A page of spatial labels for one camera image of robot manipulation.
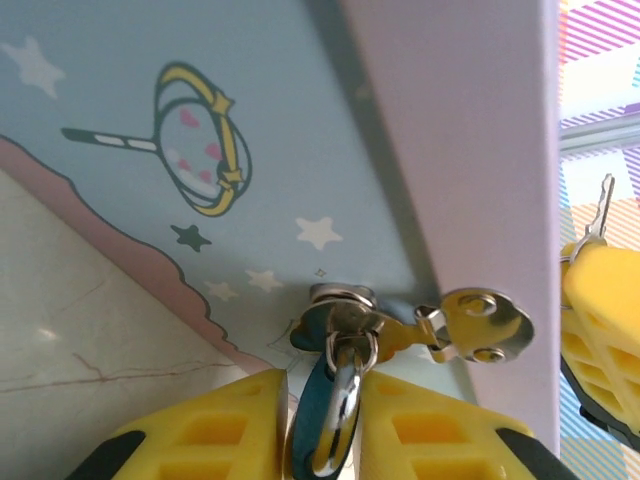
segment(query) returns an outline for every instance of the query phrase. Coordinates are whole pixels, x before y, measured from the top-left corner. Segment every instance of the pink heart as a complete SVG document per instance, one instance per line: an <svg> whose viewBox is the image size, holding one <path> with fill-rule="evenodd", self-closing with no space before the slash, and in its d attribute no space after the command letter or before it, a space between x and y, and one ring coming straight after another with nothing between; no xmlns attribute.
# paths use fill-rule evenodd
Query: pink heart
<svg viewBox="0 0 640 480"><path fill-rule="evenodd" d="M183 125L191 128L198 128L200 126L200 122L196 117L194 117L188 108L180 109L180 121Z"/></svg>
<svg viewBox="0 0 640 480"><path fill-rule="evenodd" d="M205 183L211 183L211 172L209 170L203 170L201 171L198 176L202 179L203 182Z"/></svg>
<svg viewBox="0 0 640 480"><path fill-rule="evenodd" d="M220 145L217 143L210 143L207 148L204 149L204 153L209 155L214 160L222 160L222 152L220 151Z"/></svg>
<svg viewBox="0 0 640 480"><path fill-rule="evenodd" d="M191 165L189 165L189 162L187 162L184 158L181 158L178 161L178 168L181 168L182 170L187 170L188 172L191 171Z"/></svg>

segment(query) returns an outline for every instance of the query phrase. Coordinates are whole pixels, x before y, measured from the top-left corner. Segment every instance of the black rubber trim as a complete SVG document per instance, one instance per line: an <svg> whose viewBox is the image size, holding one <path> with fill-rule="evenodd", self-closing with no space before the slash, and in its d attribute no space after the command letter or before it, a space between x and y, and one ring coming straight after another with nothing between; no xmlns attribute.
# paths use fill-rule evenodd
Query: black rubber trim
<svg viewBox="0 0 640 480"><path fill-rule="evenodd" d="M111 480L145 437L144 432L133 430L102 442L66 480Z"/></svg>
<svg viewBox="0 0 640 480"><path fill-rule="evenodd" d="M496 433L536 480L580 480L535 438L510 428L500 428Z"/></svg>
<svg viewBox="0 0 640 480"><path fill-rule="evenodd" d="M620 420L616 419L598 402L593 400L582 389L564 358L561 357L560 360L562 374L567 379L567 382L569 382L573 393L575 393L576 397L578 397L578 401L582 405L580 408L580 415L589 421L589 423L611 434L623 445L626 445L632 450L640 453L640 436L634 434L626 423L622 423Z"/></svg>

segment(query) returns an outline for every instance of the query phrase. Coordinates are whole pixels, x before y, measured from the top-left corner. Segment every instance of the pink wavy border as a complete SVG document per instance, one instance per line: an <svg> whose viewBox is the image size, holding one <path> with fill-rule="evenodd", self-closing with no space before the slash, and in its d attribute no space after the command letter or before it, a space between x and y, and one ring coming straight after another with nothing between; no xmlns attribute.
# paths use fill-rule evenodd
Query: pink wavy border
<svg viewBox="0 0 640 480"><path fill-rule="evenodd" d="M246 373L271 368L226 340L224 330L207 318L206 301L183 282L167 255L109 225L82 202L69 179L2 137L0 168Z"/></svg>

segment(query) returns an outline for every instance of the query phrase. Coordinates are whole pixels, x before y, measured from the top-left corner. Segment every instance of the yellow plastic part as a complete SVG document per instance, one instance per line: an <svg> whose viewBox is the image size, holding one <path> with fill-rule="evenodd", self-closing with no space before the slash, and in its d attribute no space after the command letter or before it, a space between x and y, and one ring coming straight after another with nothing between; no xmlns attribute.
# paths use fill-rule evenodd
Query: yellow plastic part
<svg viewBox="0 0 640 480"><path fill-rule="evenodd" d="M146 438L114 480L280 480L287 376L267 370L138 419Z"/></svg>
<svg viewBox="0 0 640 480"><path fill-rule="evenodd" d="M516 420L378 372L361 408L363 480L535 480L495 433Z"/></svg>
<svg viewBox="0 0 640 480"><path fill-rule="evenodd" d="M562 255L569 255L567 245ZM640 252L587 245L563 264L562 355L582 389L640 435Z"/></svg>

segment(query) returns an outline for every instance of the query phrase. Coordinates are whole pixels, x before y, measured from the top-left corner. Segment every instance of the metal lock hasp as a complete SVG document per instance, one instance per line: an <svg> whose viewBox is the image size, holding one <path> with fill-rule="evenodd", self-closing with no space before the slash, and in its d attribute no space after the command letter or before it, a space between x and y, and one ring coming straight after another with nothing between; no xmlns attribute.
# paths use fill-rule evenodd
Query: metal lock hasp
<svg viewBox="0 0 640 480"><path fill-rule="evenodd" d="M317 353L336 351L337 341L356 343L365 363L387 361L414 344L425 345L437 363L455 357L497 363L516 358L533 339L529 317L509 298L488 289L450 292L439 306L404 307L389 313L366 287L314 285L311 306L290 340L300 350ZM412 315L401 317L398 310Z"/></svg>

